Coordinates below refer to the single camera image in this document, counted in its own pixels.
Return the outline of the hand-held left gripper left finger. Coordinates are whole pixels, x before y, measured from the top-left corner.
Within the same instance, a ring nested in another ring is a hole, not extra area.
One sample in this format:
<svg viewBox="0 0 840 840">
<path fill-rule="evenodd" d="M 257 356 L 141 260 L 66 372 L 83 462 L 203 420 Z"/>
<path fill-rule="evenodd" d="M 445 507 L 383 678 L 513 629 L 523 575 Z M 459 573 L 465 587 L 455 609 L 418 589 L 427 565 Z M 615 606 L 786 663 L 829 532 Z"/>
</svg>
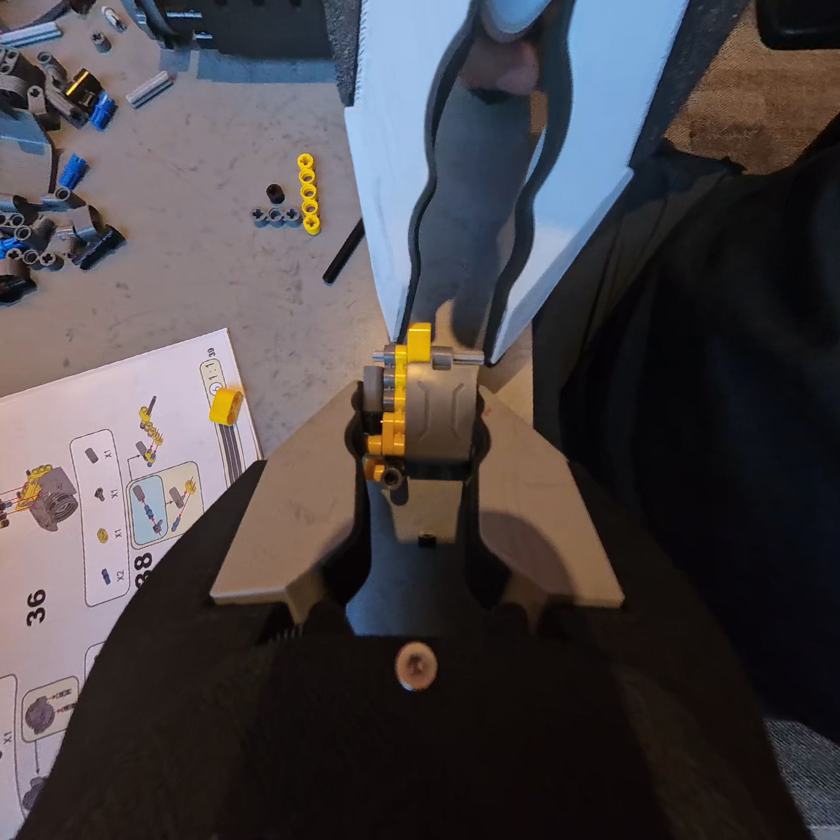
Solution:
<svg viewBox="0 0 840 840">
<path fill-rule="evenodd" d="M 325 598 L 326 564 L 356 525 L 358 462 L 347 384 L 268 457 L 210 595 L 217 606 L 284 604 L 303 623 Z"/>
</svg>

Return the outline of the short black axle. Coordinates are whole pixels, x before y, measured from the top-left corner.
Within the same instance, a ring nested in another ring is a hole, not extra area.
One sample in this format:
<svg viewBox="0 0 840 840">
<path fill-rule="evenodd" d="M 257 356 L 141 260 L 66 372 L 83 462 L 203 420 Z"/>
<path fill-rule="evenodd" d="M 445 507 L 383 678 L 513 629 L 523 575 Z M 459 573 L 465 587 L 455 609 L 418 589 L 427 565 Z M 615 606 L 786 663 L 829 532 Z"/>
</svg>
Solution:
<svg viewBox="0 0 840 840">
<path fill-rule="evenodd" d="M 338 279 L 355 250 L 363 240 L 364 234 L 364 220 L 360 218 L 342 243 L 335 257 L 332 258 L 328 267 L 324 270 L 322 274 L 322 281 L 325 285 L 331 286 Z"/>
</svg>

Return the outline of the person's right hand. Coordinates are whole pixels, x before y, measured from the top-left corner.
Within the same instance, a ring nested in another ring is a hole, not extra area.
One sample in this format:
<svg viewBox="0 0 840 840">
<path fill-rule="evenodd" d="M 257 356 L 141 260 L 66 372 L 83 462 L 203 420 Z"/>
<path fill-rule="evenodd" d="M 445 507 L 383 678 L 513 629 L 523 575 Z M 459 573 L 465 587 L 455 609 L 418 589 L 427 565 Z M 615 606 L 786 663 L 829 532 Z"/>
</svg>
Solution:
<svg viewBox="0 0 840 840">
<path fill-rule="evenodd" d="M 526 98 L 539 83 L 539 54 L 527 40 L 500 43 L 478 35 L 458 72 L 461 85 L 484 102 Z"/>
</svg>

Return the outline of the instruction booklet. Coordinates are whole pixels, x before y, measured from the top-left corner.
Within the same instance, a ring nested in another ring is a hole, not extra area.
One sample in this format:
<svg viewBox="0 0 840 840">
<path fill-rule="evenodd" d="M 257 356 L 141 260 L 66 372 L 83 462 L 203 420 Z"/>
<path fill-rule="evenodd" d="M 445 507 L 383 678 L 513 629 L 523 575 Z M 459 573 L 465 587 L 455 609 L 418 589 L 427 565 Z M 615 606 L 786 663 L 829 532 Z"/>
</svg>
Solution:
<svg viewBox="0 0 840 840">
<path fill-rule="evenodd" d="M 114 624 L 262 458 L 221 329 L 2 398 L 1 834 L 31 812 Z"/>
</svg>

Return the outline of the grey yellow brick assembly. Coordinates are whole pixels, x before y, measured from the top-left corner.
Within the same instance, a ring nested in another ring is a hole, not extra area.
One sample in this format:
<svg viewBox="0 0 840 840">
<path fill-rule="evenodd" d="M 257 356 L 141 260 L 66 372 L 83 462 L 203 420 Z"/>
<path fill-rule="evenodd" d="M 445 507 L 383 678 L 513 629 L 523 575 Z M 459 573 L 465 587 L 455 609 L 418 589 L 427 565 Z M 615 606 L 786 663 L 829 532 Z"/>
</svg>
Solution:
<svg viewBox="0 0 840 840">
<path fill-rule="evenodd" d="M 364 477 L 397 490 L 409 477 L 455 480 L 469 465 L 482 366 L 364 368 Z"/>
</svg>

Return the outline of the grey curved panel piece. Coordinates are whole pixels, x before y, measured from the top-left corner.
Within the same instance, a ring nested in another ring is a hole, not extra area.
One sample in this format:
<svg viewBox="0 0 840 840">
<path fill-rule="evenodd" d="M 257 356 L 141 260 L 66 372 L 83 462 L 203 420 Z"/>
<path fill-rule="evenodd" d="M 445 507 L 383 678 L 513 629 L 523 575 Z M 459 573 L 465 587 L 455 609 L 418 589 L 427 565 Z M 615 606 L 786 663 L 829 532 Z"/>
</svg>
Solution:
<svg viewBox="0 0 840 840">
<path fill-rule="evenodd" d="M 51 193 L 56 150 L 29 112 L 1 112 L 1 193 L 29 199 Z"/>
</svg>

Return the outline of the yellow five-hole beam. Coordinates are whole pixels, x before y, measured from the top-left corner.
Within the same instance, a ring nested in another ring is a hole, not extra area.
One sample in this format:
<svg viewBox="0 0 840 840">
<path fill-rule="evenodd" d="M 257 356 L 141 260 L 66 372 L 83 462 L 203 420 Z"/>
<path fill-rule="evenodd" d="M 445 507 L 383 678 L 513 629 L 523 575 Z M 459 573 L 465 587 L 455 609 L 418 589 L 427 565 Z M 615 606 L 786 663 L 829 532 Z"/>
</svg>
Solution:
<svg viewBox="0 0 840 840">
<path fill-rule="evenodd" d="M 302 226 L 309 235 L 319 235 L 321 220 L 318 200 L 318 179 L 313 155 L 309 152 L 301 153 L 297 158 L 297 167 L 300 183 Z"/>
</svg>

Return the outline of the black yellow vehicle model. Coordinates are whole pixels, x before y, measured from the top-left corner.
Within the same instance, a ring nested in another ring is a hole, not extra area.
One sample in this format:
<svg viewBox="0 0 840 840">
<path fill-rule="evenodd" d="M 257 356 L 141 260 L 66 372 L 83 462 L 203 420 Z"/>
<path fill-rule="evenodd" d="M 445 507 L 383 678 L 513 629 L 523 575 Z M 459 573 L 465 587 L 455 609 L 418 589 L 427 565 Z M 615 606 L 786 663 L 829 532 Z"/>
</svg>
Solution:
<svg viewBox="0 0 840 840">
<path fill-rule="evenodd" d="M 167 49 L 270 60 L 332 57 L 320 1 L 139 1 L 132 15 Z"/>
</svg>

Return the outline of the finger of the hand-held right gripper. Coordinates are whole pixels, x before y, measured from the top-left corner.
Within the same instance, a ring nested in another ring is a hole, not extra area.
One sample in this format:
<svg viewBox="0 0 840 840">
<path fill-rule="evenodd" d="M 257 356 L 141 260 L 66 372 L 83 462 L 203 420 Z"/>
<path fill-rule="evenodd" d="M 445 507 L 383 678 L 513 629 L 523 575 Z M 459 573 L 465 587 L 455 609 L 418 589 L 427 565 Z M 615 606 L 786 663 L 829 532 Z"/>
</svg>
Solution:
<svg viewBox="0 0 840 840">
<path fill-rule="evenodd" d="M 489 34 L 542 19 L 547 118 L 514 208 L 511 254 L 490 304 L 496 364 L 630 182 L 630 161 L 688 3 L 486 2 Z"/>
<path fill-rule="evenodd" d="M 374 284 L 391 341 L 417 293 L 419 227 L 437 185 L 435 134 L 475 23 L 469 1 L 363 1 L 344 112 Z"/>
</svg>

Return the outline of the light grey axle piece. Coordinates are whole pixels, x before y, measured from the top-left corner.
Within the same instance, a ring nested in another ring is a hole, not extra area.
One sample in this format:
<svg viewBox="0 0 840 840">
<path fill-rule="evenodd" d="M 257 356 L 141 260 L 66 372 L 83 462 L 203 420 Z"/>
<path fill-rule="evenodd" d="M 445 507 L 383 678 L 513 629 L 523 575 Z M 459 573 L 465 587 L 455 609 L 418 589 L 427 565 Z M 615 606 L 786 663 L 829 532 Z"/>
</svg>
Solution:
<svg viewBox="0 0 840 840">
<path fill-rule="evenodd" d="M 125 100 L 132 109 L 139 109 L 144 104 L 159 96 L 163 91 L 171 88 L 175 78 L 176 75 L 172 72 L 161 70 L 128 93 Z"/>
</svg>

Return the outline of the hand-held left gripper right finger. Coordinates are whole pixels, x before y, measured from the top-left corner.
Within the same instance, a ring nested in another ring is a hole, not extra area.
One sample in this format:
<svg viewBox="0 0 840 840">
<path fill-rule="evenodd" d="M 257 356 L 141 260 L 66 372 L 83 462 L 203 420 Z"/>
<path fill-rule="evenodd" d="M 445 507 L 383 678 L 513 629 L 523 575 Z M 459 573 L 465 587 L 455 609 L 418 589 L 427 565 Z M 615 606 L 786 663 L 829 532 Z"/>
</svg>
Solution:
<svg viewBox="0 0 840 840">
<path fill-rule="evenodd" d="M 469 587 L 479 603 L 619 607 L 624 593 L 567 459 L 479 388 Z"/>
</svg>

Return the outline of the pile of small brick pieces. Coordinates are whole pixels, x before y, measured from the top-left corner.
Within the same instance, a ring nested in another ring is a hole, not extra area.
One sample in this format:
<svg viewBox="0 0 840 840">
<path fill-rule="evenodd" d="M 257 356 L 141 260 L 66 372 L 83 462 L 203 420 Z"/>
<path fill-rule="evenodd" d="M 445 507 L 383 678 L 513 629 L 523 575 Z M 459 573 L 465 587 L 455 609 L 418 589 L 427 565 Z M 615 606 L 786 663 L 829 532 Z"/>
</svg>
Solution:
<svg viewBox="0 0 840 840">
<path fill-rule="evenodd" d="M 59 150 L 51 135 L 61 128 L 104 130 L 116 101 L 86 68 L 71 75 L 42 46 L 63 35 L 58 18 L 73 10 L 84 14 L 90 2 L 59 2 L 33 23 L 2 28 L 1 112 L 31 113 L 56 150 L 52 192 L 29 199 L 1 193 L 1 304 L 9 308 L 38 284 L 35 273 L 57 271 L 70 263 L 90 271 L 125 244 L 124 235 L 107 224 L 100 211 L 79 195 L 89 163 Z M 25 49 L 40 47 L 36 56 Z"/>
</svg>

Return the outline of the black office chair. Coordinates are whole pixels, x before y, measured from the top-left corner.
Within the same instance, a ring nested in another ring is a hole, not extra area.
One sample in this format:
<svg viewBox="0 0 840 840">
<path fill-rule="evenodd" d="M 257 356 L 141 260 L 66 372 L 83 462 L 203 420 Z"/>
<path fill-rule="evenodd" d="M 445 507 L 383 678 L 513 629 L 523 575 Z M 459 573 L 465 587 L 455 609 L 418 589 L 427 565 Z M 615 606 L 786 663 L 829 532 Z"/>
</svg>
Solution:
<svg viewBox="0 0 840 840">
<path fill-rule="evenodd" d="M 755 11 L 770 49 L 839 49 L 839 1 L 756 1 Z"/>
</svg>

